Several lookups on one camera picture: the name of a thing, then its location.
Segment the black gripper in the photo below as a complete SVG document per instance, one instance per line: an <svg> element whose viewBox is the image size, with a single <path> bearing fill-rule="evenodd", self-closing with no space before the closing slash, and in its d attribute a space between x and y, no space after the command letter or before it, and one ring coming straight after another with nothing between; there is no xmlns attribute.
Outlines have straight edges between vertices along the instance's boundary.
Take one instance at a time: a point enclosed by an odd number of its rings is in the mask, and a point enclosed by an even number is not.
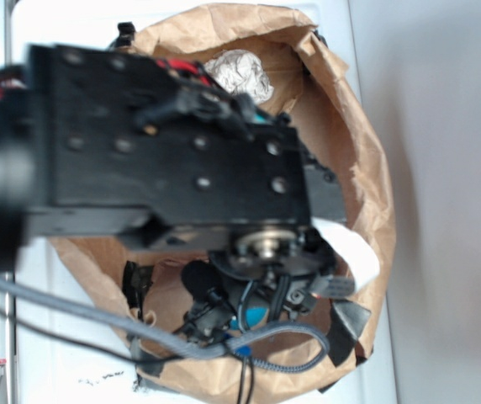
<svg viewBox="0 0 481 404"><path fill-rule="evenodd" d="M178 334L190 341L222 341L232 331L230 321L248 308L266 308L262 322L275 322L283 313L294 320L308 315L318 299L348 298L378 276L376 253L342 223L344 203L336 176L304 144L299 153L311 204L317 205L318 191L326 189L333 207L304 231L245 234L230 249L187 263L181 281L193 304Z"/></svg>

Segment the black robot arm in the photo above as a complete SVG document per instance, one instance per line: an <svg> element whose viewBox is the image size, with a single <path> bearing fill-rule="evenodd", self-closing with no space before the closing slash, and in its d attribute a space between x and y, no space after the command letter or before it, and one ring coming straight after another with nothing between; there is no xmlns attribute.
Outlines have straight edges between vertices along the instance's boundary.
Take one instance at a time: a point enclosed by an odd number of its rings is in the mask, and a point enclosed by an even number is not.
<svg viewBox="0 0 481 404"><path fill-rule="evenodd" d="M0 269L32 237L113 236L200 250L180 333L210 344L344 299L379 274L372 248L313 216L313 160L269 115L186 61L38 46L0 68Z"/></svg>

